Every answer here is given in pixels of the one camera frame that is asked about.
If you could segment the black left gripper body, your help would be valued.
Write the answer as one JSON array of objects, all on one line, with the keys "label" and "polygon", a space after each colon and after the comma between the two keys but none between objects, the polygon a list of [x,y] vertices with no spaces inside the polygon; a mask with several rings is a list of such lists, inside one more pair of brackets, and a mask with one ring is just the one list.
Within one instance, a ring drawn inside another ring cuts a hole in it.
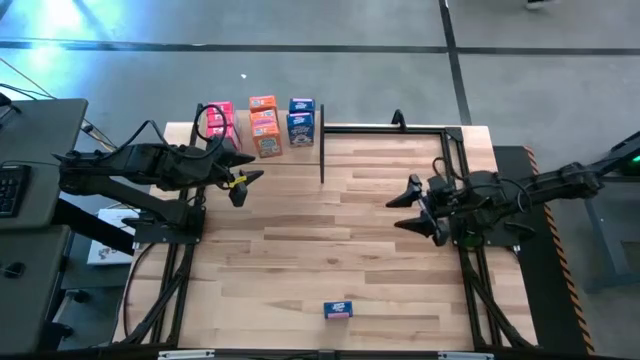
[{"label": "black left gripper body", "polygon": [[239,173],[233,172],[232,168],[225,167],[222,164],[222,153],[218,149],[212,151],[207,160],[210,162],[211,167],[206,177],[207,184],[215,184],[220,189],[227,190],[229,199],[234,207],[242,207],[247,197],[247,186],[240,184],[234,188],[229,188],[228,183],[235,179],[235,176]]}]

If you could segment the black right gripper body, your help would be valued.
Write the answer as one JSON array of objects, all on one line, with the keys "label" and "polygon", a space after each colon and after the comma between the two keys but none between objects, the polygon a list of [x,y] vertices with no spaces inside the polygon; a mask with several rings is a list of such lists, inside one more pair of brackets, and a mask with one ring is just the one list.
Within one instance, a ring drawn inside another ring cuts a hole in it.
[{"label": "black right gripper body", "polygon": [[435,234],[430,237],[436,246],[444,246],[452,234],[459,246],[482,245],[483,236],[471,228],[471,221],[466,218],[473,208],[468,192],[450,186],[450,192],[439,193],[431,192],[428,184],[422,196],[422,212],[428,212],[435,220]]}]

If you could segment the orange Mini-Wheats cereal box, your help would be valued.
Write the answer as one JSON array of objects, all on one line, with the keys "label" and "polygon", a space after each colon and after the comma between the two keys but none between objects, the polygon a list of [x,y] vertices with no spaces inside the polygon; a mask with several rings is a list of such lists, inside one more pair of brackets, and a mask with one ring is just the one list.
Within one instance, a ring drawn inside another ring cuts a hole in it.
[{"label": "orange Mini-Wheats cereal box", "polygon": [[269,123],[278,124],[278,113],[273,109],[251,112],[249,119],[253,126],[263,126]]},{"label": "orange Mini-Wheats cereal box", "polygon": [[274,120],[260,120],[252,124],[252,139],[261,158],[283,153],[279,125]]},{"label": "orange Mini-Wheats cereal box", "polygon": [[249,110],[260,112],[277,109],[277,99],[275,95],[251,96],[249,98]]}]

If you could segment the wooden shelf board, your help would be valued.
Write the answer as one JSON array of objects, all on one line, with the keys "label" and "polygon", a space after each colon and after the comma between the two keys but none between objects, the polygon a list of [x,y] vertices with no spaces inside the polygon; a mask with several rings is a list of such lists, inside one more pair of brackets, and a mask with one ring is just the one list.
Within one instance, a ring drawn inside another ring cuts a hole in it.
[{"label": "wooden shelf board", "polygon": [[281,130],[282,154],[274,157],[261,158],[255,147],[251,125],[250,111],[236,110],[233,119],[239,124],[240,151],[256,157],[255,164],[286,164],[286,165],[318,165],[319,154],[319,126],[314,128],[314,144],[312,146],[292,147],[287,132],[287,110],[278,110],[277,117]]}]

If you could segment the black metal shelf leg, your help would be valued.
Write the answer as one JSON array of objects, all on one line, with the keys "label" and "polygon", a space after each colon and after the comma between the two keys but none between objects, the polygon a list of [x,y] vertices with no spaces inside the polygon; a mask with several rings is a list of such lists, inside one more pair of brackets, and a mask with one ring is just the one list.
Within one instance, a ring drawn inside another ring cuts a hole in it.
[{"label": "black metal shelf leg", "polygon": [[200,120],[202,116],[204,105],[202,103],[198,103],[196,107],[195,117],[192,123],[192,130],[190,135],[189,144],[195,146],[200,149],[206,148],[206,142],[201,139],[200,133]]}]

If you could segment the white printed box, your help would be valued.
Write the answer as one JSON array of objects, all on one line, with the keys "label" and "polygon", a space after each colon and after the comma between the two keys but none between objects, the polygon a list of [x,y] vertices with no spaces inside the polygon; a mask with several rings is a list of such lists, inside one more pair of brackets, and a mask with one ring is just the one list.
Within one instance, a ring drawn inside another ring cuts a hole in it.
[{"label": "white printed box", "polygon": [[[98,218],[110,225],[114,225],[125,232],[134,235],[135,229],[123,222],[125,218],[137,218],[136,209],[100,209]],[[86,263],[92,266],[125,265],[132,262],[133,257],[125,253],[112,249],[98,241],[93,240],[89,248]]]}]

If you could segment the silver aluminium extrusion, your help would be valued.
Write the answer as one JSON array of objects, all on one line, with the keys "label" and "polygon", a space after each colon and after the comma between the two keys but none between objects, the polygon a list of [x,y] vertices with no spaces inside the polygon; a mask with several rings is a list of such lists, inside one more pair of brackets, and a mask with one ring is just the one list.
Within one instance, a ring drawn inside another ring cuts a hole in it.
[{"label": "silver aluminium extrusion", "polygon": [[160,351],[157,360],[213,360],[215,351],[212,349],[190,349]]},{"label": "silver aluminium extrusion", "polygon": [[438,360],[495,360],[495,357],[491,353],[442,351],[438,353],[437,359]]}]

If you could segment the black desk base beam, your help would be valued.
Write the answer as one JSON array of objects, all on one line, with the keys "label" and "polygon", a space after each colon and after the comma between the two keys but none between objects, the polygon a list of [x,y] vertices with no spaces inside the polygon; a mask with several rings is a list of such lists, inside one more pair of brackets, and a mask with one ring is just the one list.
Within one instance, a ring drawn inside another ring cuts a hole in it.
[{"label": "black desk base beam", "polygon": [[67,225],[77,234],[100,242],[127,255],[133,255],[134,236],[81,208],[59,199],[51,219],[52,225]]}]

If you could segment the black hazard-striped floor mat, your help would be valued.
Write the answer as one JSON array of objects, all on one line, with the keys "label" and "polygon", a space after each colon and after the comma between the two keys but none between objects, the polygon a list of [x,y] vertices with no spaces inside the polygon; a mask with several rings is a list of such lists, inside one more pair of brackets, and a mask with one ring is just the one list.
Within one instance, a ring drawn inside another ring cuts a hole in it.
[{"label": "black hazard-striped floor mat", "polygon": [[563,244],[548,205],[536,205],[517,220],[535,231],[520,245],[522,271],[538,344],[550,352],[595,353]]}]

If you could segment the dark metal stand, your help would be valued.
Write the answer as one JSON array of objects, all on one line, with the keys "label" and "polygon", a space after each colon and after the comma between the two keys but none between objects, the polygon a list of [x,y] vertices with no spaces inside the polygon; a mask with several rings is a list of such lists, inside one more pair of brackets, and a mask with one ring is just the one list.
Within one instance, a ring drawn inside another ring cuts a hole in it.
[{"label": "dark metal stand", "polygon": [[552,203],[569,247],[569,264],[587,293],[640,285],[640,177],[619,172],[639,154],[640,131],[596,163],[604,173],[598,195]]}]

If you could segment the grey desk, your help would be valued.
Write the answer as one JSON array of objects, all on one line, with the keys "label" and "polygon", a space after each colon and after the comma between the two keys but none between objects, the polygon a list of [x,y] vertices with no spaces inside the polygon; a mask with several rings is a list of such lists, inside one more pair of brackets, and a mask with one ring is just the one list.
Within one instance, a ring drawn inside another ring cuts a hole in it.
[{"label": "grey desk", "polygon": [[56,157],[74,148],[88,107],[81,98],[13,104],[21,113],[8,109],[0,118],[0,168],[28,165],[31,176],[18,215],[0,218],[0,231],[50,224],[60,194]]},{"label": "grey desk", "polygon": [[0,273],[0,355],[55,350],[64,327],[47,318],[70,236],[67,226],[0,232],[0,268],[26,265],[17,279]]}]

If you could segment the black device with green lights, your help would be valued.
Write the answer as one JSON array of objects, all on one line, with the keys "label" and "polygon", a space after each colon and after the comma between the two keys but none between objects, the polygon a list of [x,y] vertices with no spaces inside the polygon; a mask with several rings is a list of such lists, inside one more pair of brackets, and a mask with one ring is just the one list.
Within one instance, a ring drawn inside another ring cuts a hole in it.
[{"label": "black device with green lights", "polygon": [[626,160],[620,167],[619,172],[623,176],[640,177],[640,154]]}]

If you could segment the black keyboard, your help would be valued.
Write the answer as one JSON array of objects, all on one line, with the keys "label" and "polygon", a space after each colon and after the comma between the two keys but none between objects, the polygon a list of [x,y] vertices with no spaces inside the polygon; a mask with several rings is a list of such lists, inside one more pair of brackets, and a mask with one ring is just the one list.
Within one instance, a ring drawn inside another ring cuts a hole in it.
[{"label": "black keyboard", "polygon": [[29,186],[31,167],[8,165],[0,168],[0,218],[18,215]]}]

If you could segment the black aluminium station frame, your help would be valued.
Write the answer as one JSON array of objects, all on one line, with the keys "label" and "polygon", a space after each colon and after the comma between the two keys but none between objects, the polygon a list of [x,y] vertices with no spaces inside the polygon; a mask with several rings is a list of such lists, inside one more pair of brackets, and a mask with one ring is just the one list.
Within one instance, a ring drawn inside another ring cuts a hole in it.
[{"label": "black aluminium station frame", "polygon": [[[484,127],[334,125],[320,166],[255,164],[264,175],[244,206],[205,193],[178,344],[182,348],[469,350],[459,255],[394,223],[387,208],[408,177],[465,155],[496,167]],[[351,301],[351,318],[325,319],[325,302]]]}]

